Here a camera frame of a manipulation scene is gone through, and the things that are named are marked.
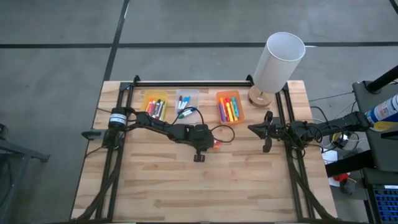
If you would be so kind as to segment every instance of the wooden tabletop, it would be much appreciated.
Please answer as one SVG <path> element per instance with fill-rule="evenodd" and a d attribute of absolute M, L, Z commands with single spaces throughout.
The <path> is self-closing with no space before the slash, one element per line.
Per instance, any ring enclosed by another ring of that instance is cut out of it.
<path fill-rule="evenodd" d="M 120 82 L 104 82 L 98 108 L 111 110 L 116 105 Z M 312 120 L 303 81 L 289 81 L 297 120 Z M 132 107 L 138 110 L 146 90 L 165 90 L 169 103 L 165 120 L 175 119 L 177 88 L 135 88 Z M 194 148 L 176 144 L 166 136 L 146 129 L 127 134 L 113 221 L 115 222 L 293 222 L 294 200 L 282 142 L 273 141 L 268 154 L 262 153 L 264 140 L 248 130 L 261 123 L 267 110 L 278 116 L 276 101 L 267 108 L 256 108 L 248 98 L 248 87 L 197 87 L 198 109 L 205 123 L 218 125 L 218 91 L 238 90 L 245 121 L 232 126 L 236 137 L 219 149 L 209 149 L 204 163 L 193 162 Z M 97 110 L 93 128 L 106 129 L 109 113 Z M 230 130 L 213 132 L 216 138 L 229 139 Z M 88 152 L 100 147 L 101 140 L 90 142 Z M 101 185 L 106 150 L 89 155 L 84 163 L 72 211 L 78 217 L 94 199 Z M 336 216 L 325 166 L 319 147 L 306 148 L 304 157 L 310 188 L 326 210 Z M 104 211 L 108 210 L 109 194 Z M 300 193 L 304 215 L 305 201 Z"/>

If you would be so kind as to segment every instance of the white lamp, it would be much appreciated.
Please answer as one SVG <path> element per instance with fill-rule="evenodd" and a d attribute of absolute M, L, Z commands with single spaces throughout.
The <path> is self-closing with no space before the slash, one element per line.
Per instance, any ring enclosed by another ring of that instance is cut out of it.
<path fill-rule="evenodd" d="M 305 45 L 296 35 L 287 32 L 272 34 L 254 72 L 254 86 L 249 90 L 249 101 L 258 107 L 269 105 L 304 54 Z"/>

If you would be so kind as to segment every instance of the gray floor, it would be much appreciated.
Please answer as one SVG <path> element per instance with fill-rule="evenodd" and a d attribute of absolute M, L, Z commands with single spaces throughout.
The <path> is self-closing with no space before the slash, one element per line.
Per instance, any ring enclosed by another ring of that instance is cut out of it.
<path fill-rule="evenodd" d="M 3 0 L 0 44 L 111 43 L 122 3 Z M 280 30 L 306 42 L 397 41 L 397 22 L 388 0 L 131 0 L 121 42 L 265 42 Z M 241 80 L 261 50 L 119 49 L 110 79 Z M 10 141 L 51 154 L 49 163 L 30 165 L 15 223 L 68 220 L 87 144 L 80 133 L 93 122 L 109 51 L 0 49 L 0 123 Z M 398 47 L 309 47 L 291 79 L 304 80 L 314 100 L 349 92 L 353 82 L 397 64 Z M 311 104 L 332 119 L 353 101 Z M 360 194 L 333 195 L 340 218 L 366 220 Z"/>

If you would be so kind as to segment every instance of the plastic bin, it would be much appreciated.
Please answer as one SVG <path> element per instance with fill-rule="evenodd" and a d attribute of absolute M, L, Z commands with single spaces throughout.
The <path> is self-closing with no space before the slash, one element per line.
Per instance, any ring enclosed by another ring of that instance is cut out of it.
<path fill-rule="evenodd" d="M 190 96 L 190 100 L 187 103 L 186 107 L 193 106 L 199 109 L 199 90 L 189 90 L 189 89 L 179 89 L 175 94 L 175 108 L 174 114 L 177 116 L 178 114 L 178 100 L 182 96 L 182 100 L 186 96 Z M 200 115 L 197 111 L 194 111 L 192 114 L 188 115 L 185 118 L 178 119 L 176 123 L 180 124 L 195 124 L 201 123 Z"/>
<path fill-rule="evenodd" d="M 166 91 L 160 91 L 160 90 L 147 90 L 144 93 L 144 99 L 142 100 L 142 104 L 141 104 L 141 111 L 145 111 L 148 107 L 149 104 L 149 100 L 151 98 L 154 99 L 154 101 L 157 102 L 157 100 L 161 100 L 164 101 L 164 110 L 167 109 L 167 98 L 168 98 L 168 94 L 166 93 Z M 161 121 L 164 120 L 164 115 L 166 114 L 166 111 L 164 111 L 164 113 L 162 113 L 162 116 L 159 118 Z"/>
<path fill-rule="evenodd" d="M 226 98 L 228 97 L 229 99 L 232 99 L 232 97 L 236 98 L 236 104 L 238 106 L 238 110 L 239 110 L 239 117 L 237 118 L 237 121 L 223 121 L 221 119 L 221 111 L 220 111 L 220 107 L 218 106 L 218 103 L 220 102 L 220 98 Z M 244 121 L 244 113 L 243 113 L 243 107 L 242 107 L 242 103 L 241 103 L 241 97 L 239 95 L 239 92 L 236 90 L 233 91 L 222 91 L 222 92 L 218 92 L 216 94 L 216 102 L 217 102 L 217 109 L 218 109 L 218 116 L 220 117 L 220 123 L 221 124 L 226 124 L 226 125 L 231 125 L 231 124 L 239 124 L 242 121 Z"/>

